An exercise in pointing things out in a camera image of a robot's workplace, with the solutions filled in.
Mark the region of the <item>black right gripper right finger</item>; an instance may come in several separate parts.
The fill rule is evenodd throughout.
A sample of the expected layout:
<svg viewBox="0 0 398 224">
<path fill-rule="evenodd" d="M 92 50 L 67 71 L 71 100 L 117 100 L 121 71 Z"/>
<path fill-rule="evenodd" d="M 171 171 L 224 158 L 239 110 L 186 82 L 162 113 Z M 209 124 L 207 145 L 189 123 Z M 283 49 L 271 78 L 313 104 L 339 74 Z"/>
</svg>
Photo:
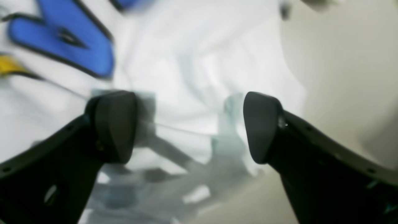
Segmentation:
<svg viewBox="0 0 398 224">
<path fill-rule="evenodd" d="M 252 159 L 279 173 L 300 224 L 397 223 L 397 171 L 338 144 L 272 96 L 248 92 L 243 117 Z"/>
</svg>

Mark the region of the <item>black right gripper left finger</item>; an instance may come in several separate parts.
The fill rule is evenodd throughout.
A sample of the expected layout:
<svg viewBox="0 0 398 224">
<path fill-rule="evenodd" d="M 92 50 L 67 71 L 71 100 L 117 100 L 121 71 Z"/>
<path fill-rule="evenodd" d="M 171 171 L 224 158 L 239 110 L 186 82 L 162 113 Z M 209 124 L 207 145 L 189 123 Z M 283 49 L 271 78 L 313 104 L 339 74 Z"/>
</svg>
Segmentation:
<svg viewBox="0 0 398 224">
<path fill-rule="evenodd" d="M 1 221 L 77 224 L 102 166 L 130 160 L 136 126 L 135 93 L 90 99 L 83 115 L 1 163 Z"/>
</svg>

